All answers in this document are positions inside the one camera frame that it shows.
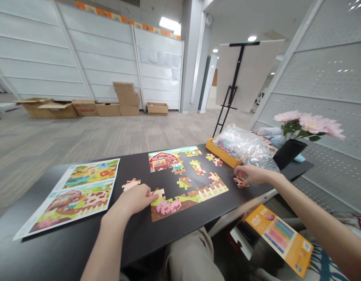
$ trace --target white partition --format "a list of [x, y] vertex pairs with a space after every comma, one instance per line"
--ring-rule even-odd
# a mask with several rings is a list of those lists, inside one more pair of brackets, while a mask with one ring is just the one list
[[21, 98], [91, 98], [52, 0], [0, 1], [0, 74]]
[[[169, 109], [180, 109], [181, 73], [183, 66], [183, 41], [135, 28], [136, 48], [139, 60], [144, 103], [167, 103]], [[181, 57], [180, 79], [172, 78], [172, 68], [150, 62], [142, 62], [140, 47], [163, 51]]]
[[114, 81], [133, 83], [141, 99], [132, 26], [63, 4], [59, 8], [95, 100], [117, 102]]

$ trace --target left hand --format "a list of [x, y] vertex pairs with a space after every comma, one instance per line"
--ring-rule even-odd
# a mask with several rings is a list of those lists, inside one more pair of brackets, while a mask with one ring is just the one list
[[135, 185], [123, 192], [104, 217], [115, 220], [117, 216], [126, 215], [129, 219], [133, 214], [142, 211], [153, 201], [157, 200], [158, 194], [151, 194], [150, 187], [146, 184]]

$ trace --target hand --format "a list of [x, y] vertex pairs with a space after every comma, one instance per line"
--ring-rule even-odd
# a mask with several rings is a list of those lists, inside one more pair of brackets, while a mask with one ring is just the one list
[[135, 185], [121, 194], [105, 216], [112, 219], [118, 216], [126, 216], [128, 220], [133, 214], [142, 211], [150, 203], [157, 200], [158, 197], [158, 194], [151, 194], [150, 187], [146, 184]]
[[235, 168], [235, 175], [240, 178], [248, 176], [248, 178], [246, 178], [246, 180], [243, 182], [243, 186], [245, 187], [250, 183], [271, 183], [274, 178], [283, 176], [280, 173], [259, 168], [253, 165], [237, 166]]

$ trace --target pants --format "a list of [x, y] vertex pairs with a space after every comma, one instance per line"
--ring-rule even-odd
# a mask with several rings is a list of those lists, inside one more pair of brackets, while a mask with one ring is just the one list
[[162, 277], [171, 281], [224, 281], [213, 256], [212, 240], [202, 227], [167, 247]]

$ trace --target plastic bag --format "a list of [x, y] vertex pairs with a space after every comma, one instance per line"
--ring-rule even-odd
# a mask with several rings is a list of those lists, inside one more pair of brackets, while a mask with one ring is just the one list
[[267, 170], [279, 172], [263, 138], [250, 131], [229, 124], [214, 140], [213, 144], [224, 150], [244, 165], [254, 165]]

